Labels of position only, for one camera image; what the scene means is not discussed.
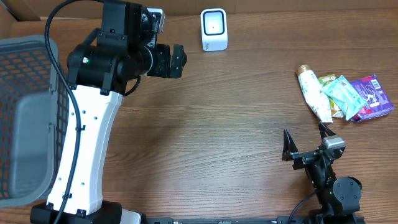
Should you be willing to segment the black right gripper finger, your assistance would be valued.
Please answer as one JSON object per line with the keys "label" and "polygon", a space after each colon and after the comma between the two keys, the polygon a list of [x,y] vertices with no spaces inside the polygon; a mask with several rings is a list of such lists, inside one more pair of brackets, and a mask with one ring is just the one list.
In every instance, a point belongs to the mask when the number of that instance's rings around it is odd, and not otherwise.
{"label": "black right gripper finger", "polygon": [[321,140],[323,140],[326,137],[335,135],[335,133],[332,130],[330,130],[323,122],[319,122],[318,128],[320,131]]}
{"label": "black right gripper finger", "polygon": [[284,146],[282,150],[282,160],[291,161],[297,157],[299,150],[297,149],[290,133],[287,129],[284,130]]}

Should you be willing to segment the white tube gold cap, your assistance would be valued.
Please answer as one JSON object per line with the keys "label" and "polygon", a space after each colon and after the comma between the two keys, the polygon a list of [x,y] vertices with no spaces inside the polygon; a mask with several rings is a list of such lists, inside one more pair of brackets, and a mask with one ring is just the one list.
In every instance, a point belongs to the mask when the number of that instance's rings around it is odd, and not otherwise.
{"label": "white tube gold cap", "polygon": [[332,123],[329,98],[322,92],[323,85],[308,65],[296,69],[296,75],[302,89],[305,102],[323,123]]}

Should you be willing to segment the teal snack packet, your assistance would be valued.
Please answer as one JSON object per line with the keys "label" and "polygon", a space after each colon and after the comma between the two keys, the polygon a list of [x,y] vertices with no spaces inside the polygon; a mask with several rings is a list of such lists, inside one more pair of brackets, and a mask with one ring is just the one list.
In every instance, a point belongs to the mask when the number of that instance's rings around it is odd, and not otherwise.
{"label": "teal snack packet", "polygon": [[347,121],[367,104],[365,99],[343,75],[324,86],[322,92],[338,105],[345,114],[345,120]]}

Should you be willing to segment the purple pad package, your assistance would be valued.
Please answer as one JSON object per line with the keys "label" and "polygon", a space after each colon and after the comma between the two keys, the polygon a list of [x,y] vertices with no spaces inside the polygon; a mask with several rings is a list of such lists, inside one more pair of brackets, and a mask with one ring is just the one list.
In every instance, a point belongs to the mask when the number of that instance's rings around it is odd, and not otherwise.
{"label": "purple pad package", "polygon": [[354,115],[352,121],[364,121],[385,116],[394,110],[394,105],[381,86],[376,75],[350,82],[366,104]]}

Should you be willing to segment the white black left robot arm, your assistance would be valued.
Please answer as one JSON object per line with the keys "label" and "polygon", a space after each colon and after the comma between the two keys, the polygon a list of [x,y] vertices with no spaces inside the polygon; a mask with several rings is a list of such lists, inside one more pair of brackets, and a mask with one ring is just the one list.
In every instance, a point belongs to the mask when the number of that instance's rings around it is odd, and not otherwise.
{"label": "white black left robot arm", "polygon": [[61,76],[69,109],[57,176],[47,201],[32,207],[32,223],[143,224],[143,213],[103,198],[103,169],[111,128],[127,83],[141,77],[180,78],[182,45],[157,43],[165,12],[126,1],[103,3],[102,25],[70,52]]}

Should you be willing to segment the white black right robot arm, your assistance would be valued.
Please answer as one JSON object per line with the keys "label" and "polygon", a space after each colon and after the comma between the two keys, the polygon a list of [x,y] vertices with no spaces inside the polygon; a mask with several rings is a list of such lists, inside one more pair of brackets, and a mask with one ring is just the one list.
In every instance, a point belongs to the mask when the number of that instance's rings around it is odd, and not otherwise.
{"label": "white black right robot arm", "polygon": [[[354,177],[337,178],[332,164],[346,148],[342,137],[324,123],[318,124],[321,143],[314,151],[300,152],[288,130],[284,130],[283,161],[292,161],[293,169],[304,169],[312,183],[313,192],[291,211],[286,223],[364,223],[357,217],[360,211],[362,183]],[[296,217],[297,210],[313,196],[319,209],[309,211],[306,217]]]}

